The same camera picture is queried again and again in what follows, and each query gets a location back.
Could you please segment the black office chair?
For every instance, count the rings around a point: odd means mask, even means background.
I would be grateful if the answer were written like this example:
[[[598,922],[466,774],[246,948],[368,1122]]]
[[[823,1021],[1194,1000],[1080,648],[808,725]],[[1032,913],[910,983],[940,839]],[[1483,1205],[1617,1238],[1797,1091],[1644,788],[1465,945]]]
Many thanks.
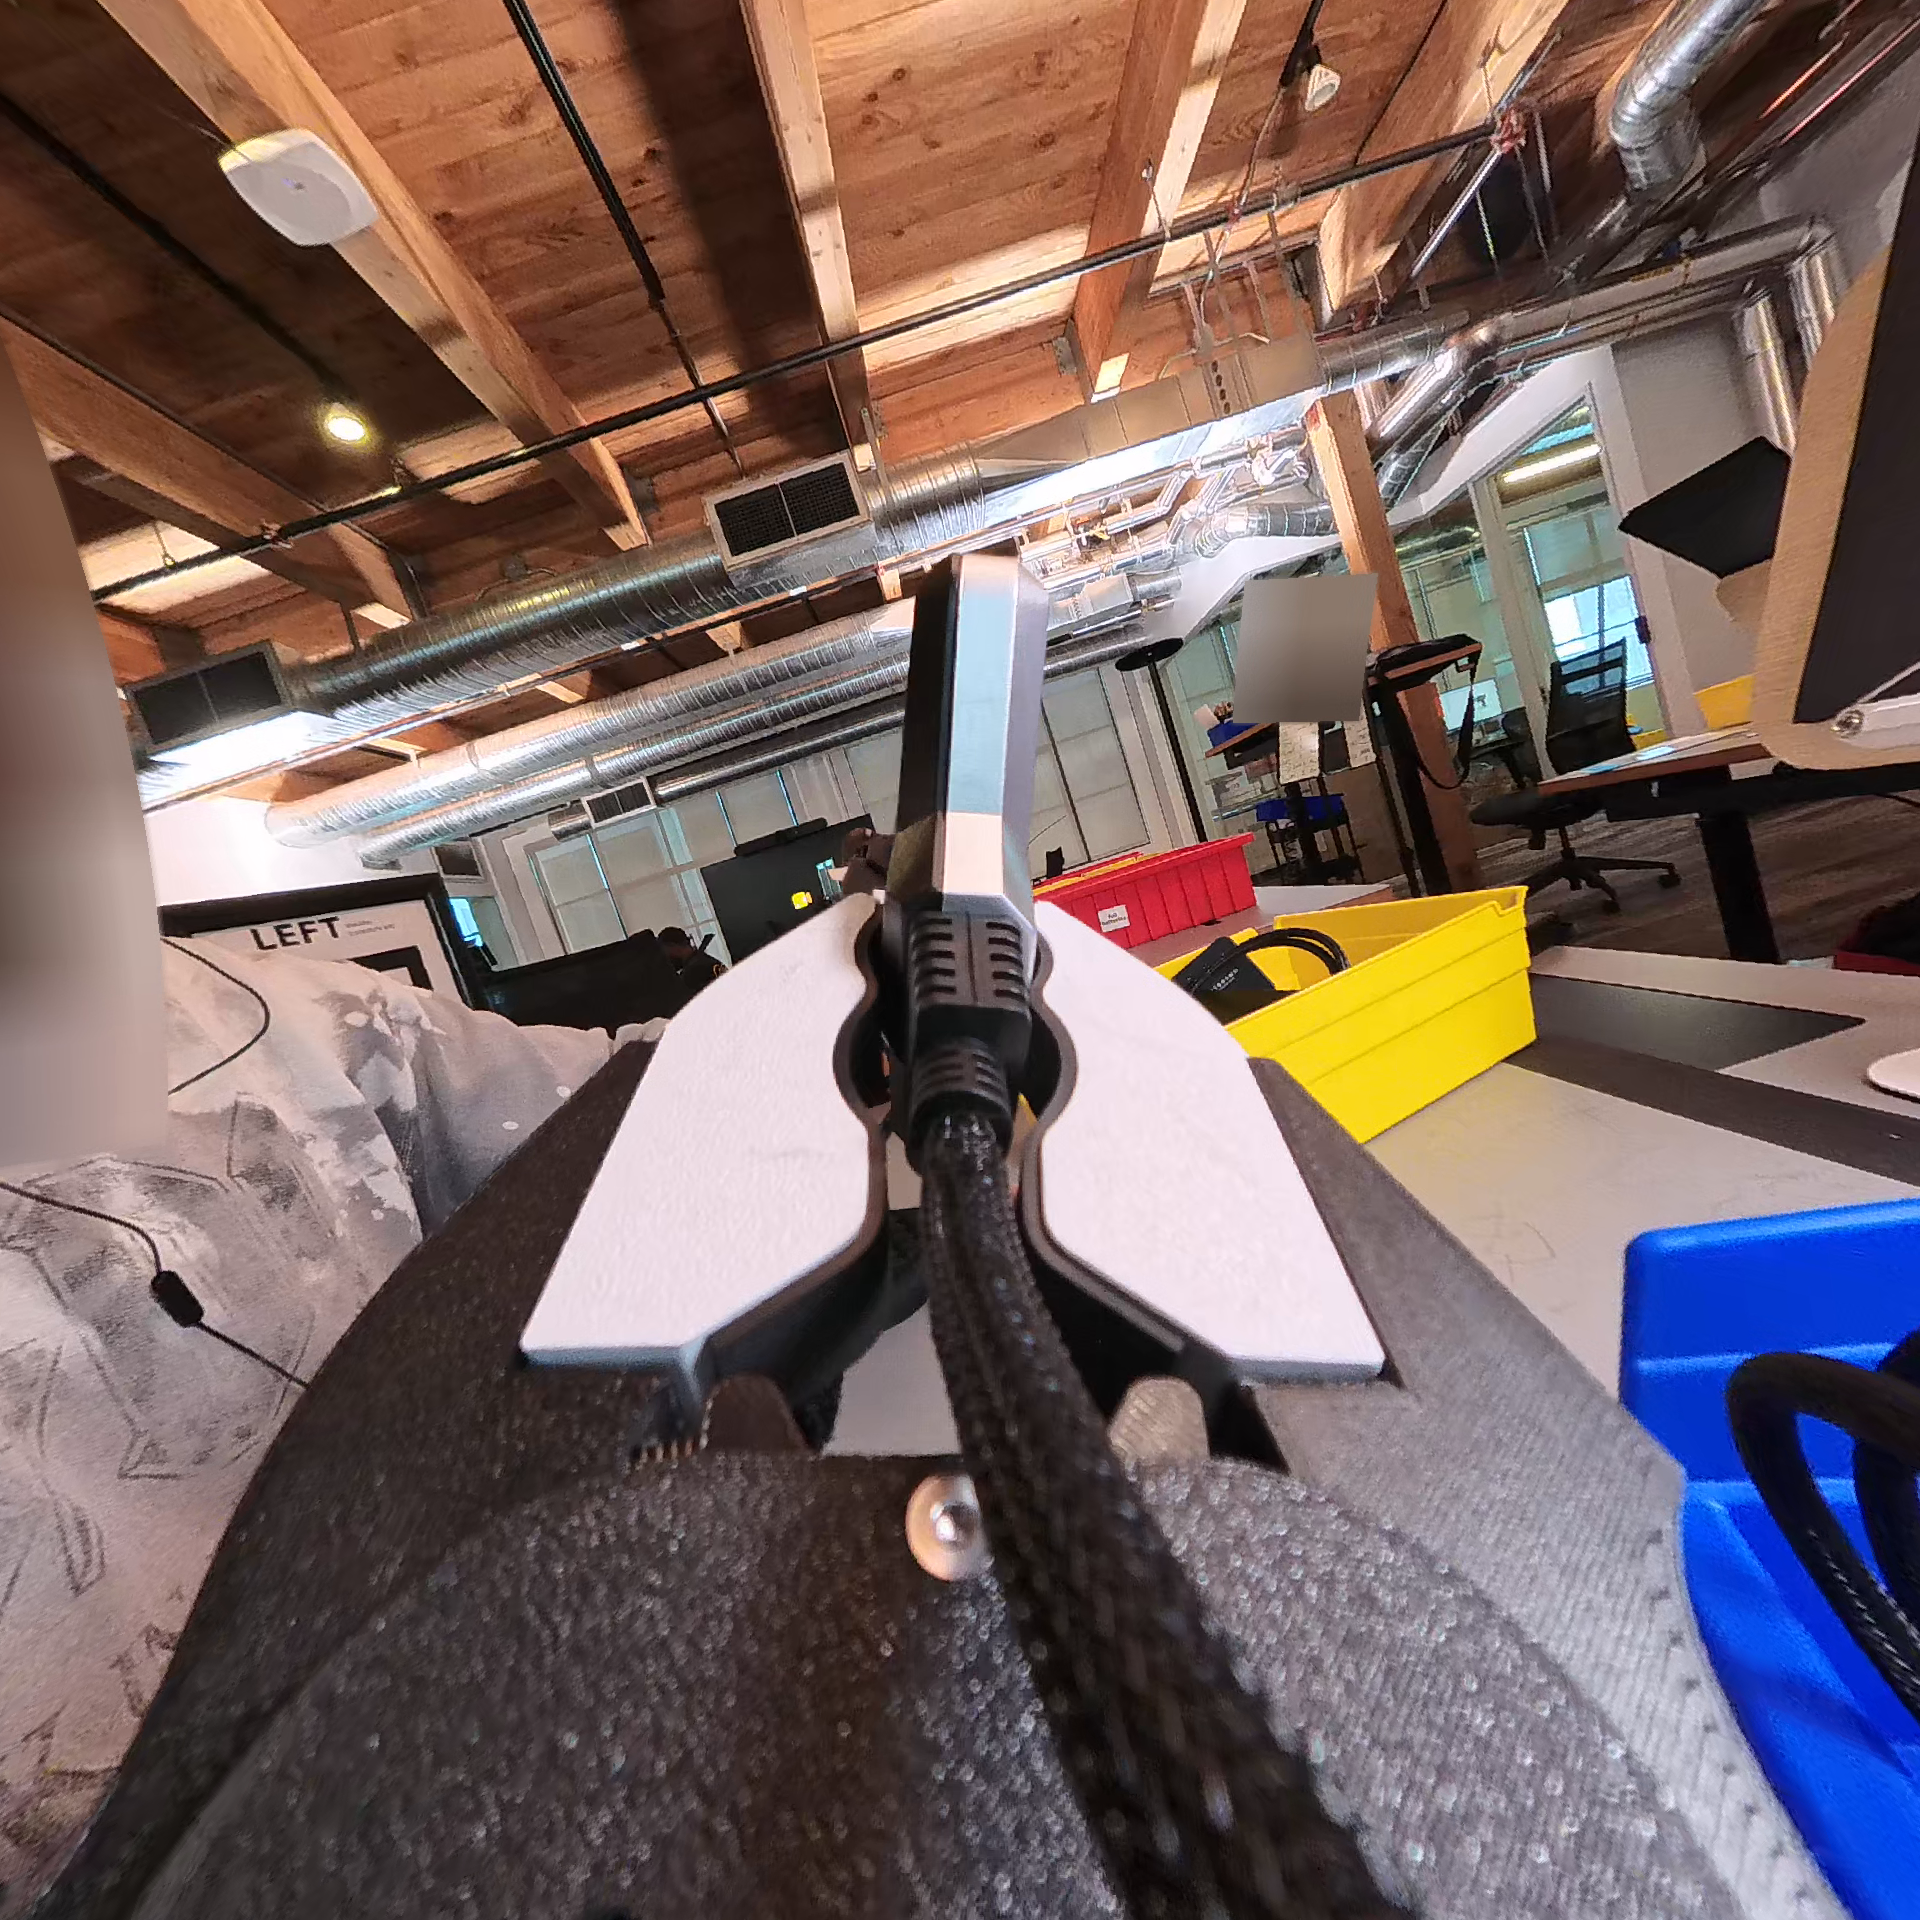
[[[1574,662],[1556,662],[1549,669],[1546,720],[1546,748],[1556,769],[1586,769],[1609,758],[1630,754],[1623,639],[1604,643]],[[1663,889],[1682,885],[1682,874],[1671,862],[1581,856],[1570,842],[1570,828],[1594,818],[1596,808],[1601,802],[1594,797],[1556,797],[1540,780],[1536,780],[1477,802],[1470,818],[1477,828],[1525,828],[1525,842],[1536,851],[1546,851],[1549,842],[1559,845],[1559,856],[1525,877],[1527,898],[1549,889],[1569,889],[1570,896],[1586,892],[1596,896],[1604,910],[1617,916],[1620,892],[1606,877],[1609,871],[1656,874]]]

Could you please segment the black wood-edged board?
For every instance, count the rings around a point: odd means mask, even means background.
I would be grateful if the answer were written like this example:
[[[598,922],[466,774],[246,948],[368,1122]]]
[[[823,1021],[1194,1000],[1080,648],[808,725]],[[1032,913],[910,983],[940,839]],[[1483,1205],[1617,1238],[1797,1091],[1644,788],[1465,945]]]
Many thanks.
[[[1790,767],[1918,762],[1918,166],[1806,374],[1749,725]]]
[[[1630,508],[1620,531],[1707,571],[1729,621],[1758,639],[1786,488],[1790,453],[1749,437]]]

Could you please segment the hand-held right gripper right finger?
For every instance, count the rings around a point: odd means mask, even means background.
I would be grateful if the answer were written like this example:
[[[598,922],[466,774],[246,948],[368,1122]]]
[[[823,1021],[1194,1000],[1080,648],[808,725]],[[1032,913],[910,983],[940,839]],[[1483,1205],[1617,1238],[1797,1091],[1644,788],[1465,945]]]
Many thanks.
[[[1023,1155],[1034,1257],[1188,1382],[1379,1382],[1383,1334],[1254,1059],[1186,989],[1034,908],[1060,1069]]]

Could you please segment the white ceiling access point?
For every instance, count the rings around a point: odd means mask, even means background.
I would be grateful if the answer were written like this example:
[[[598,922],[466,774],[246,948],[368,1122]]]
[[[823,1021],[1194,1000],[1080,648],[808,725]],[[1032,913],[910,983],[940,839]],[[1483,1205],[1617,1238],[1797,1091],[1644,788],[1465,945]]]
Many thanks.
[[[379,222],[373,191],[317,129],[267,129],[219,155],[232,191],[297,247],[338,247]]]

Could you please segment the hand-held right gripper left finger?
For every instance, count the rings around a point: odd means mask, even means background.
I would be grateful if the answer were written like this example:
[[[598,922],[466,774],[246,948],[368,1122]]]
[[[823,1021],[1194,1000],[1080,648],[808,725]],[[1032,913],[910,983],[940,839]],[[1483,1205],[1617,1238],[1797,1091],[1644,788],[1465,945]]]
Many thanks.
[[[877,927],[877,898],[837,901],[670,1020],[518,1332],[529,1364],[823,1394],[877,1340]]]

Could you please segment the tall standing desk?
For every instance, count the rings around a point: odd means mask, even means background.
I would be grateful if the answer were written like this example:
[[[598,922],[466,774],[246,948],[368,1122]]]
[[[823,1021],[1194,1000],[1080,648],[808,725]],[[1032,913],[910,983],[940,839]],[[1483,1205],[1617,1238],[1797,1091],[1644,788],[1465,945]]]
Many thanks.
[[[1464,669],[1465,692],[1481,682],[1483,643],[1465,633],[1441,639],[1410,639],[1376,654],[1363,682],[1363,740],[1371,748],[1371,769],[1383,780],[1390,839],[1402,874],[1416,898],[1474,892],[1481,885],[1481,856],[1451,856],[1437,818],[1437,797],[1460,793],[1465,785],[1477,709],[1465,704],[1456,727],[1442,734],[1446,758],[1428,754],[1428,738],[1415,725],[1410,702],[1434,692],[1441,677]],[[1273,797],[1252,801],[1245,808],[1267,834],[1277,859],[1293,859],[1308,880],[1357,880],[1363,856],[1351,839],[1351,814],[1343,793],[1333,793],[1323,769],[1323,752],[1337,725],[1314,725],[1301,754],[1303,778],[1284,778],[1284,738],[1277,725],[1213,727],[1206,762],[1228,774],[1272,778]]]

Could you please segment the blue plastic bin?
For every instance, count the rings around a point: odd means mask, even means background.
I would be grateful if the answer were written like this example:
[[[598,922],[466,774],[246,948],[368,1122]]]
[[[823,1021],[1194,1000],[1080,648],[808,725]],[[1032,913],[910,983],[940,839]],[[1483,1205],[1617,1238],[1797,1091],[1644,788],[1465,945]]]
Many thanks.
[[[1851,1917],[1918,1917],[1918,1717],[1767,1516],[1724,1389],[1770,1352],[1875,1367],[1913,1332],[1913,1199],[1669,1228],[1623,1257],[1620,1402],[1684,1471],[1691,1612]]]

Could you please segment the black partition panel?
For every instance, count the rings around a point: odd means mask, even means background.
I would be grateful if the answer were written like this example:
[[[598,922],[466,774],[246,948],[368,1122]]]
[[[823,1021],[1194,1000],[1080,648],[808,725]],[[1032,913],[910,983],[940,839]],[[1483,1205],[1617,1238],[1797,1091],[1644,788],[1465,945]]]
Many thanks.
[[[706,948],[670,923],[545,962],[475,977],[475,1004],[523,1027],[605,1027],[673,1020],[724,972]]]

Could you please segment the red ribbed bin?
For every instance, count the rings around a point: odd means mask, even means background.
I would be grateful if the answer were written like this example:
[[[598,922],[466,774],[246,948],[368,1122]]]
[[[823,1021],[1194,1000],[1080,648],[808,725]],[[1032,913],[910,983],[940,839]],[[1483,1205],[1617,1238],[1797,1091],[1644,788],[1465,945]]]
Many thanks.
[[[1171,851],[1118,856],[1038,885],[1048,901],[1118,948],[1148,948],[1220,923],[1259,905],[1247,845],[1254,834]]]

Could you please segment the black display on stand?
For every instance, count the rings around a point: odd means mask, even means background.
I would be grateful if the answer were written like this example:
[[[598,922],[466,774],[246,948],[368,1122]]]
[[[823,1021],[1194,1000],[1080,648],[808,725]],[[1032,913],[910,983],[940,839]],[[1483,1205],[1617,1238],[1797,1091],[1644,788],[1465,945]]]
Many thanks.
[[[730,966],[844,898],[844,849],[853,828],[873,828],[873,817],[775,828],[735,845],[730,859],[703,866]]]

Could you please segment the brown standing desk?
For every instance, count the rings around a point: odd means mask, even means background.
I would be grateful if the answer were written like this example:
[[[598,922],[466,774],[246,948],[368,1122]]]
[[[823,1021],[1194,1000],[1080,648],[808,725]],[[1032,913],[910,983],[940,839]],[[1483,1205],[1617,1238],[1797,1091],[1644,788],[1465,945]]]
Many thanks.
[[[1816,769],[1774,758],[1755,727],[1729,727],[1549,778],[1540,801],[1594,801],[1609,822],[1695,818],[1729,958],[1774,966],[1784,954],[1749,822],[1818,802],[1918,801],[1918,762]]]

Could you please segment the wooden post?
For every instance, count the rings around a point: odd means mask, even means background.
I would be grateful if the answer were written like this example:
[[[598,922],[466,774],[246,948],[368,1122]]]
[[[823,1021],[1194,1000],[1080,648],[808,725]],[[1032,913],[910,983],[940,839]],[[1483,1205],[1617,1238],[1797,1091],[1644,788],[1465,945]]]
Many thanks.
[[[1421,630],[1403,588],[1397,542],[1385,517],[1358,398],[1348,387],[1314,402],[1311,451],[1327,485],[1337,536],[1351,573],[1376,573],[1371,648],[1416,643]],[[1385,688],[1385,762],[1402,793],[1415,871],[1428,896],[1481,892],[1483,868],[1470,802],[1456,789],[1456,767],[1442,711],[1429,682]]]

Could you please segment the grey hdmi switch box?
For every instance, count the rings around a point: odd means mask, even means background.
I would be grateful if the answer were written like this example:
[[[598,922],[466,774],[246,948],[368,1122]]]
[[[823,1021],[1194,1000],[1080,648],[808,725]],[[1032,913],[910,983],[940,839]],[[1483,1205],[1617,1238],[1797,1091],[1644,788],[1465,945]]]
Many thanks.
[[[919,590],[887,901],[980,910],[1038,966],[1032,797],[1052,601],[1013,545],[936,565]]]

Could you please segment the black floor lamp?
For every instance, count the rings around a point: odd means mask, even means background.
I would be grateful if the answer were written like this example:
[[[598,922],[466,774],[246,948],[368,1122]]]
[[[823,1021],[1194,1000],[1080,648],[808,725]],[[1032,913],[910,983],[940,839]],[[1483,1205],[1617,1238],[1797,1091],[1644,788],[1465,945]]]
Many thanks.
[[[1183,797],[1183,814],[1186,814],[1183,828],[1188,835],[1188,845],[1206,845],[1213,839],[1213,828],[1210,828],[1210,817],[1200,802],[1194,785],[1188,778],[1183,731],[1180,731],[1171,697],[1167,692],[1167,677],[1162,677],[1167,660],[1171,660],[1180,648],[1183,648],[1180,639],[1148,639],[1148,643],[1126,648],[1118,660],[1118,669],[1122,677],[1131,677],[1132,692],[1139,692],[1143,697],[1154,702],[1154,711],[1158,720],[1158,758],[1162,758],[1167,769],[1171,769],[1176,789]]]

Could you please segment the black framed marker sign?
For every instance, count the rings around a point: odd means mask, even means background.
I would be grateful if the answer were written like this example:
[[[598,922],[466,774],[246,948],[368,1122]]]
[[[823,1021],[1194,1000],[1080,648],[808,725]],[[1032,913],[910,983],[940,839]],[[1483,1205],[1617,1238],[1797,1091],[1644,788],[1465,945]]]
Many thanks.
[[[217,954],[353,962],[475,1004],[466,945],[441,877],[165,905],[159,933]]]

